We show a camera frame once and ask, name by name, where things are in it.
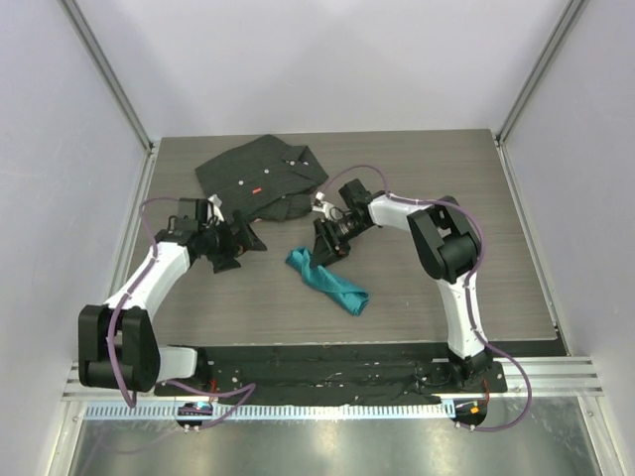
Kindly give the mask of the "dark pinstriped shirt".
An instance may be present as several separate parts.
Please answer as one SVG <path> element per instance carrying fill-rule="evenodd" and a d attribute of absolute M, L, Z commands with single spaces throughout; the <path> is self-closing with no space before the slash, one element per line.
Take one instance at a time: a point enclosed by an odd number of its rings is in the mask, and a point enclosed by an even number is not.
<path fill-rule="evenodd" d="M 312 194 L 328 174 L 307 146 L 266 135 L 230 149 L 195 169 L 203 194 L 220 200 L 228 221 L 233 213 L 254 220 L 288 221 L 312 211 Z"/>

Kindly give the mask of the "teal satin napkin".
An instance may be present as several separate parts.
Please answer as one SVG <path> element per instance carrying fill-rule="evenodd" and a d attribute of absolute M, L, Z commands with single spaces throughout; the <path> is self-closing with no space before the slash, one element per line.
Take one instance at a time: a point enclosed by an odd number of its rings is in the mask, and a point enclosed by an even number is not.
<path fill-rule="evenodd" d="M 368 291 L 322 265 L 312 268 L 312 257 L 307 247 L 298 247 L 288 254 L 285 263 L 300 275 L 307 287 L 330 298 L 350 315 L 359 316 L 370 302 Z"/>

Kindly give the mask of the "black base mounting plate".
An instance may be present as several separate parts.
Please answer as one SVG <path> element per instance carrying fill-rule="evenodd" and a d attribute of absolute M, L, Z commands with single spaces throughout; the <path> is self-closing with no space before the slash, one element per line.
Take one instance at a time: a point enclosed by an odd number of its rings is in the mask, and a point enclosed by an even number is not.
<path fill-rule="evenodd" d="M 183 389 L 158 385 L 158 396 L 197 390 L 226 393 L 256 386 L 251 405 L 340 407 L 432 405 L 443 395 L 502 394 L 501 363 L 460 364 L 441 343 L 234 345 L 203 347 Z"/>

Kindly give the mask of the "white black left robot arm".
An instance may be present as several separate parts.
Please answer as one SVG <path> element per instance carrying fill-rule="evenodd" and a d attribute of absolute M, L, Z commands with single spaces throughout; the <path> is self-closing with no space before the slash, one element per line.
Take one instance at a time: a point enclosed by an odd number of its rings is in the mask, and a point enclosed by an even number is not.
<path fill-rule="evenodd" d="M 172 287 L 200 258 L 215 273 L 239 268 L 247 251 L 263 251 L 242 213 L 225 217 L 216 198 L 180 198 L 166 226 L 151 233 L 149 251 L 137 270 L 102 304 L 78 316 L 78 379 L 87 388 L 113 389 L 133 405 L 137 394 L 177 380 L 189 395 L 203 394 L 211 372 L 199 351 L 161 346 L 153 319 Z"/>

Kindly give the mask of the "aluminium frame post left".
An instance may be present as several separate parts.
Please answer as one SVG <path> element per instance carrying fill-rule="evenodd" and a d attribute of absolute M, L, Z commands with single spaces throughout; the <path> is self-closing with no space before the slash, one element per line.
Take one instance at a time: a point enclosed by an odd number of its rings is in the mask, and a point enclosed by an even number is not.
<path fill-rule="evenodd" d="M 136 139 L 146 153 L 151 153 L 154 146 L 153 140 L 143 126 L 79 4 L 75 0 L 60 0 L 59 4 Z"/>

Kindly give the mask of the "aluminium frame rail right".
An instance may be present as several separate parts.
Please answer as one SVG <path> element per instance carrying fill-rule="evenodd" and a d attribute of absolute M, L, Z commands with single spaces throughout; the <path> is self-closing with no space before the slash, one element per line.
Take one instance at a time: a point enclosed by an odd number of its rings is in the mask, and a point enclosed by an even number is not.
<path fill-rule="evenodd" d="M 562 14 L 552 28 L 499 131 L 494 135 L 497 146 L 501 147 L 510 138 L 530 100 L 546 77 L 587 4 L 587 0 L 570 0 L 566 3 Z"/>

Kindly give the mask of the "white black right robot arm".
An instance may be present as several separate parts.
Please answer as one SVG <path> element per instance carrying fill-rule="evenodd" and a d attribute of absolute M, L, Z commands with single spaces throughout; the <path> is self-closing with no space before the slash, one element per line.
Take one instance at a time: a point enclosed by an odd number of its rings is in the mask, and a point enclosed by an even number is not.
<path fill-rule="evenodd" d="M 479 385 L 493 362 L 487 349 L 477 303 L 475 281 L 482 251 L 481 239 L 451 196 L 438 200 L 400 197 L 392 192 L 370 192 L 354 179 L 339 190 L 347 209 L 338 217 L 335 206 L 319 191 L 313 210 L 315 244 L 310 266 L 329 266 L 350 253 L 350 242 L 373 228 L 408 232 L 419 261 L 438 285 L 447 326 L 448 379 L 459 391 Z"/>

